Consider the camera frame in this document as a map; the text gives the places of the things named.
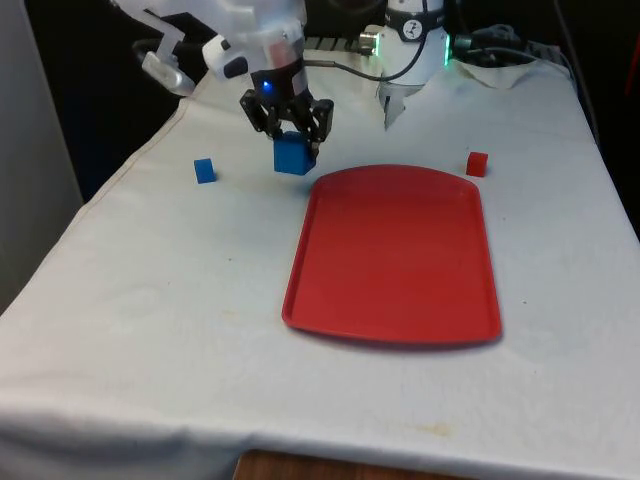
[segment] white fabric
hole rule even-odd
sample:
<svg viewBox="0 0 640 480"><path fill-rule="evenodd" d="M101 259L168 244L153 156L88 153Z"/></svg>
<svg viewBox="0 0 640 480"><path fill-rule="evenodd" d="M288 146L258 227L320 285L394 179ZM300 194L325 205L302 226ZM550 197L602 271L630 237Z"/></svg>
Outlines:
<svg viewBox="0 0 640 480"><path fill-rule="evenodd" d="M246 83L194 100L78 215L0 320L2 478L227 478L252 448L479 478L640 478L640 249L571 83L500 91L438 74L386 132L375 85L336 101L306 178L273 172ZM454 351L287 329L309 187L364 164L463 175L482 194L504 338ZM193 160L220 180L197 185Z"/></svg>
<svg viewBox="0 0 640 480"><path fill-rule="evenodd" d="M477 65L462 63L458 60L452 60L451 63L462 75L471 76L487 87L509 90L513 88L522 77L540 67L539 64L542 62L537 60L523 65L513 65L504 68L478 67Z"/></svg>

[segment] black cable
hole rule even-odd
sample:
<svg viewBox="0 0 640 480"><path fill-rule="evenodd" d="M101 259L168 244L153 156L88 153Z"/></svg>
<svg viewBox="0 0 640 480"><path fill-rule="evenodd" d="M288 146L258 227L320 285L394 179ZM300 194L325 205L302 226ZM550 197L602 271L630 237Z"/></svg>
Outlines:
<svg viewBox="0 0 640 480"><path fill-rule="evenodd" d="M462 33L464 33L465 35L470 35L471 33L469 32L469 27L467 25L467 22L464 19L464 15L462 14L462 7L460 6L460 1L459 0L453 0L453 3L455 4L455 8L456 8L456 13L458 15L458 23L460 24L460 28L462 29Z"/></svg>
<svg viewBox="0 0 640 480"><path fill-rule="evenodd" d="M595 139L596 145L598 145L598 148L599 148L600 147L600 129L598 127L598 120L596 119L595 108L593 106L593 102L591 101L589 88L587 87L587 82L584 78L584 74L582 73L582 67L580 66L578 52L576 51L576 47L573 44L571 31L569 30L567 21L565 20L564 14L562 13L562 8L560 8L559 0L553 0L553 7L556 11L558 22L560 23L560 29L562 30L562 34L565 37L567 48L569 49L569 56L571 57L571 61L573 62L573 68L575 70L575 77L578 81L578 85L580 86L580 89L582 90L582 96L584 98L585 107L587 109L588 115L591 120L591 131L593 133L593 138Z"/></svg>
<svg viewBox="0 0 640 480"><path fill-rule="evenodd" d="M427 0L422 0L422 9L426 14L429 11L427 6ZM394 75L380 76L376 77L375 75L369 75L367 73L361 72L360 70L356 70L355 68L348 67L347 65L343 65L342 63L333 62L331 60L309 60L305 62L305 65L308 67L325 67L325 68L337 68L339 70L343 70L347 73L351 73L352 75L356 75L360 78L364 78L366 80L371 80L372 82L391 82L393 80L397 80L400 77L406 75L413 67L415 67L418 60L422 56L422 52L424 51L424 47L427 45L427 34L428 32L424 32L422 40L420 40L420 47L416 52L415 56L409 62L405 68Z"/></svg>

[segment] plastic tray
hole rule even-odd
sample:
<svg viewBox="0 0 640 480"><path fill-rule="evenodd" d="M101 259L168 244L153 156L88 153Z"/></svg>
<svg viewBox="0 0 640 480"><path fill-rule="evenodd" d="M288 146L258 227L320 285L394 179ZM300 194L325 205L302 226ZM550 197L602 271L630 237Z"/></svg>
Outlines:
<svg viewBox="0 0 640 480"><path fill-rule="evenodd" d="M402 344L500 337L477 187L398 165L318 180L283 319L310 332Z"/></svg>

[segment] cable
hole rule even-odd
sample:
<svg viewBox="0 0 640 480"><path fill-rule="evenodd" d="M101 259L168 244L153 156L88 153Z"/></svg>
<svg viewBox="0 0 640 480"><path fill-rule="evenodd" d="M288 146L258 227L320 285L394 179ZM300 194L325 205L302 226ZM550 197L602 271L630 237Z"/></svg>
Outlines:
<svg viewBox="0 0 640 480"><path fill-rule="evenodd" d="M422 0L422 9L425 14L429 11L429 8L427 6L427 0ZM305 62L305 65L307 67L337 68L347 73L351 73L352 75L356 75L360 78L371 80L372 82L391 82L400 77L403 77L404 75L407 74L407 72L409 72L409 70L415 67L416 63L418 63L418 60L420 60L420 57L422 56L422 52L424 51L424 47L426 45L427 45L427 32L424 33L422 40L420 40L420 47L418 48L418 51L416 52L411 62L409 62L409 65L407 65L401 71L399 71L394 75L376 77L375 75L369 75L367 73L361 72L360 70L356 70L355 68L351 68L351 67L348 67L347 65L343 65L342 63L334 62L331 60L309 60Z"/></svg>
<svg viewBox="0 0 640 480"><path fill-rule="evenodd" d="M478 49L478 50L471 50L468 53L469 54L476 54L476 53L509 53L509 54L516 55L516 56L521 57L521 58L526 58L528 60L536 60L536 61L540 60L540 61L545 62L546 64L551 65L554 68L560 70L562 73L566 73L564 71L562 65L558 65L557 63L552 62L550 60L547 60L545 58L536 57L535 55L531 55L530 53L521 52L520 50L515 50L513 48L486 47L486 48L482 48L482 49ZM573 88L575 88L577 90L575 72L573 71L573 67L571 66L571 63L569 63L569 59L562 52L558 52L558 54L562 57L562 60L566 64L566 68L569 70L569 76L570 76L571 81L573 83Z"/></svg>
<svg viewBox="0 0 640 480"><path fill-rule="evenodd" d="M565 41L567 42L567 47L569 48L569 55L573 60L573 66L575 68L575 73L577 74L577 81L582 90L582 96L584 97L584 103L587 107L587 112L589 114L589 118L591 120L591 131L593 133L593 138L596 140L596 145L598 148L600 147L600 129L598 127L598 121L596 120L596 113L593 107L593 103L591 102L591 95L589 94L589 88L587 87L587 82L585 81L584 74L582 73L582 68L580 67L580 61L578 60L578 53L576 51L576 47L573 44L573 38L571 37L571 32L567 25L567 21L564 18L564 14L562 13L562 9L560 8L559 0L553 0L553 7L556 10L556 15L558 17L558 22L560 23L560 28L565 37Z"/></svg>
<svg viewBox="0 0 640 480"><path fill-rule="evenodd" d="M462 14L462 7L460 6L462 0L453 0L453 3L456 6L456 13L458 15L458 23L460 24L460 28L462 29L462 33L465 35L469 35L469 27L467 25L466 20L464 19L464 15Z"/></svg>

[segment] small blue cube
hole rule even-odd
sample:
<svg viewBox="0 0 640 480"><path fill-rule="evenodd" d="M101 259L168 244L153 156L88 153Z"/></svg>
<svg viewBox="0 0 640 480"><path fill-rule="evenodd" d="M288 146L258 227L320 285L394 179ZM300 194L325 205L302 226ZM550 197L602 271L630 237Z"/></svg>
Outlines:
<svg viewBox="0 0 640 480"><path fill-rule="evenodd" d="M316 166L316 161L302 133L285 132L273 141L273 165L278 173L304 176Z"/></svg>
<svg viewBox="0 0 640 480"><path fill-rule="evenodd" d="M213 169L213 162L210 158L202 160L195 160L193 166L196 169L196 179L198 184L213 183L218 180L215 170Z"/></svg>

